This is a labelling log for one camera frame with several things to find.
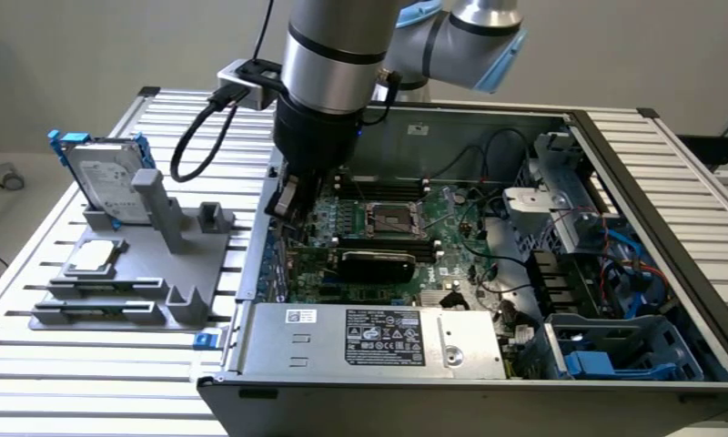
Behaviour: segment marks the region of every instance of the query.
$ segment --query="hard drive label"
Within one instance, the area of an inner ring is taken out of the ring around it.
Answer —
[[[148,223],[142,195],[131,183],[138,169],[130,171],[115,162],[100,161],[82,161],[79,168],[92,191],[90,195],[100,203],[100,208],[124,223]]]
[[[347,310],[345,359],[354,366],[426,366],[419,311]]]

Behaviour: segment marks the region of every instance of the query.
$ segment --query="white wall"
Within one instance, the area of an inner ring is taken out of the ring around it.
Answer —
[[[266,0],[0,0],[0,150],[52,127],[107,134],[144,85],[211,88],[249,56]],[[263,57],[281,60],[290,0]],[[681,132],[728,118],[728,0],[522,0],[531,30],[501,93],[435,98],[656,107]]]

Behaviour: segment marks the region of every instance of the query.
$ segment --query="floor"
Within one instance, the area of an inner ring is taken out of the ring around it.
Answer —
[[[11,262],[24,243],[71,186],[72,178],[50,153],[0,153],[0,164],[14,162],[26,179],[26,188],[0,188],[0,256]]]

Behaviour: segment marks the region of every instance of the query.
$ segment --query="white label sticker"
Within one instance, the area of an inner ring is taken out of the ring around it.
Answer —
[[[124,223],[148,223],[142,195],[132,188],[132,175],[115,162],[82,161],[79,167],[102,209]]]
[[[287,323],[317,323],[317,310],[287,310]]]
[[[409,125],[409,135],[419,135],[426,137],[429,135],[429,126],[423,124]]]

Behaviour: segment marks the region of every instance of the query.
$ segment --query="blue plastic tab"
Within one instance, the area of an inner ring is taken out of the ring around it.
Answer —
[[[670,362],[651,369],[617,370],[610,355],[603,351],[575,351],[565,357],[565,361],[570,374],[578,380],[670,381],[678,369]]]
[[[60,163],[63,167],[71,166],[71,161],[68,161],[68,157],[64,156],[64,148],[62,147],[62,132],[58,129],[54,129],[47,134],[48,137],[48,144],[51,145],[51,149],[54,150],[54,153],[58,154],[58,157],[60,158]]]
[[[62,137],[62,141],[66,143],[87,143],[91,141],[92,136],[88,134],[88,132],[71,132],[64,137]]]
[[[135,141],[138,147],[142,149],[143,167],[156,168],[155,157],[151,154],[151,145],[148,144],[148,138],[143,136],[143,132],[138,133],[138,135],[132,138],[132,141]]]
[[[526,35],[529,35],[529,32],[526,29],[522,29],[515,38],[513,38],[506,51],[494,61],[491,68],[473,88],[475,91],[482,91],[489,94],[494,94],[497,92],[497,89],[507,76],[510,67],[513,67],[513,63],[515,62],[517,57],[519,57],[521,49],[523,48],[523,43],[526,41]]]
[[[427,0],[402,8],[398,29],[421,23],[442,10],[442,0]]]
[[[192,343],[195,351],[216,351],[219,349],[219,334],[199,332]]]

